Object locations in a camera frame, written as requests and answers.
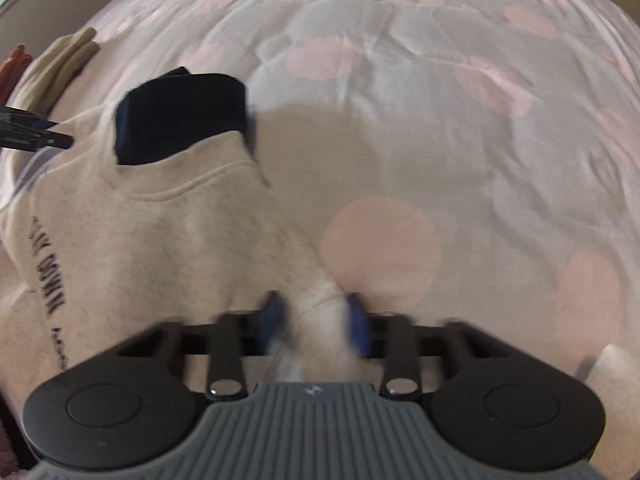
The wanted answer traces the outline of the light grey printed sweatshirt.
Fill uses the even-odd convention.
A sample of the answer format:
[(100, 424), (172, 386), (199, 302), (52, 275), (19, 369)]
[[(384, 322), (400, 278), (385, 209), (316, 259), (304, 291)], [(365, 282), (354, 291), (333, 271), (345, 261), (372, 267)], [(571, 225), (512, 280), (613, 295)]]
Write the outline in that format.
[(247, 151), (245, 88), (184, 68), (60, 130), (72, 148), (2, 162), (1, 391), (49, 378), (165, 321), (286, 301), (258, 380), (366, 376), (347, 302)]

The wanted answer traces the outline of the folded rust orange garment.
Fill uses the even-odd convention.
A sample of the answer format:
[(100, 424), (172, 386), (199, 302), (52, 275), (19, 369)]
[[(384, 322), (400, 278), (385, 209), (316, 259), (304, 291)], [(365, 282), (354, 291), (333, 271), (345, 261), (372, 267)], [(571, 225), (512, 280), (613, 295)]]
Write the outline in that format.
[(6, 105), (9, 97), (32, 62), (32, 56), (24, 44), (18, 44), (0, 66), (0, 105)]

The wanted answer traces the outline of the folded beige garment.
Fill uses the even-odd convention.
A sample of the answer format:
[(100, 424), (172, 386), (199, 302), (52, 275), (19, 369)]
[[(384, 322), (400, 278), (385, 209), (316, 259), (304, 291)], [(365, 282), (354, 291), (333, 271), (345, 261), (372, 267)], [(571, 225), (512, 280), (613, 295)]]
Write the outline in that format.
[(67, 87), (99, 50), (93, 27), (58, 37), (26, 68), (9, 97), (9, 106), (48, 117)]

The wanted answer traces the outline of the pink polka dot bedspread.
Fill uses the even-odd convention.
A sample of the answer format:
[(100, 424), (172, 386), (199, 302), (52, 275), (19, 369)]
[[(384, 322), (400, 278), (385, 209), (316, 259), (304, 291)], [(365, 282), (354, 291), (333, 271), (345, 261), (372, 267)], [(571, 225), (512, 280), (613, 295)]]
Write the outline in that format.
[(178, 68), (245, 88), (247, 151), (346, 302), (462, 318), (590, 387), (639, 474), (639, 29), (608, 0), (113, 0), (51, 119)]

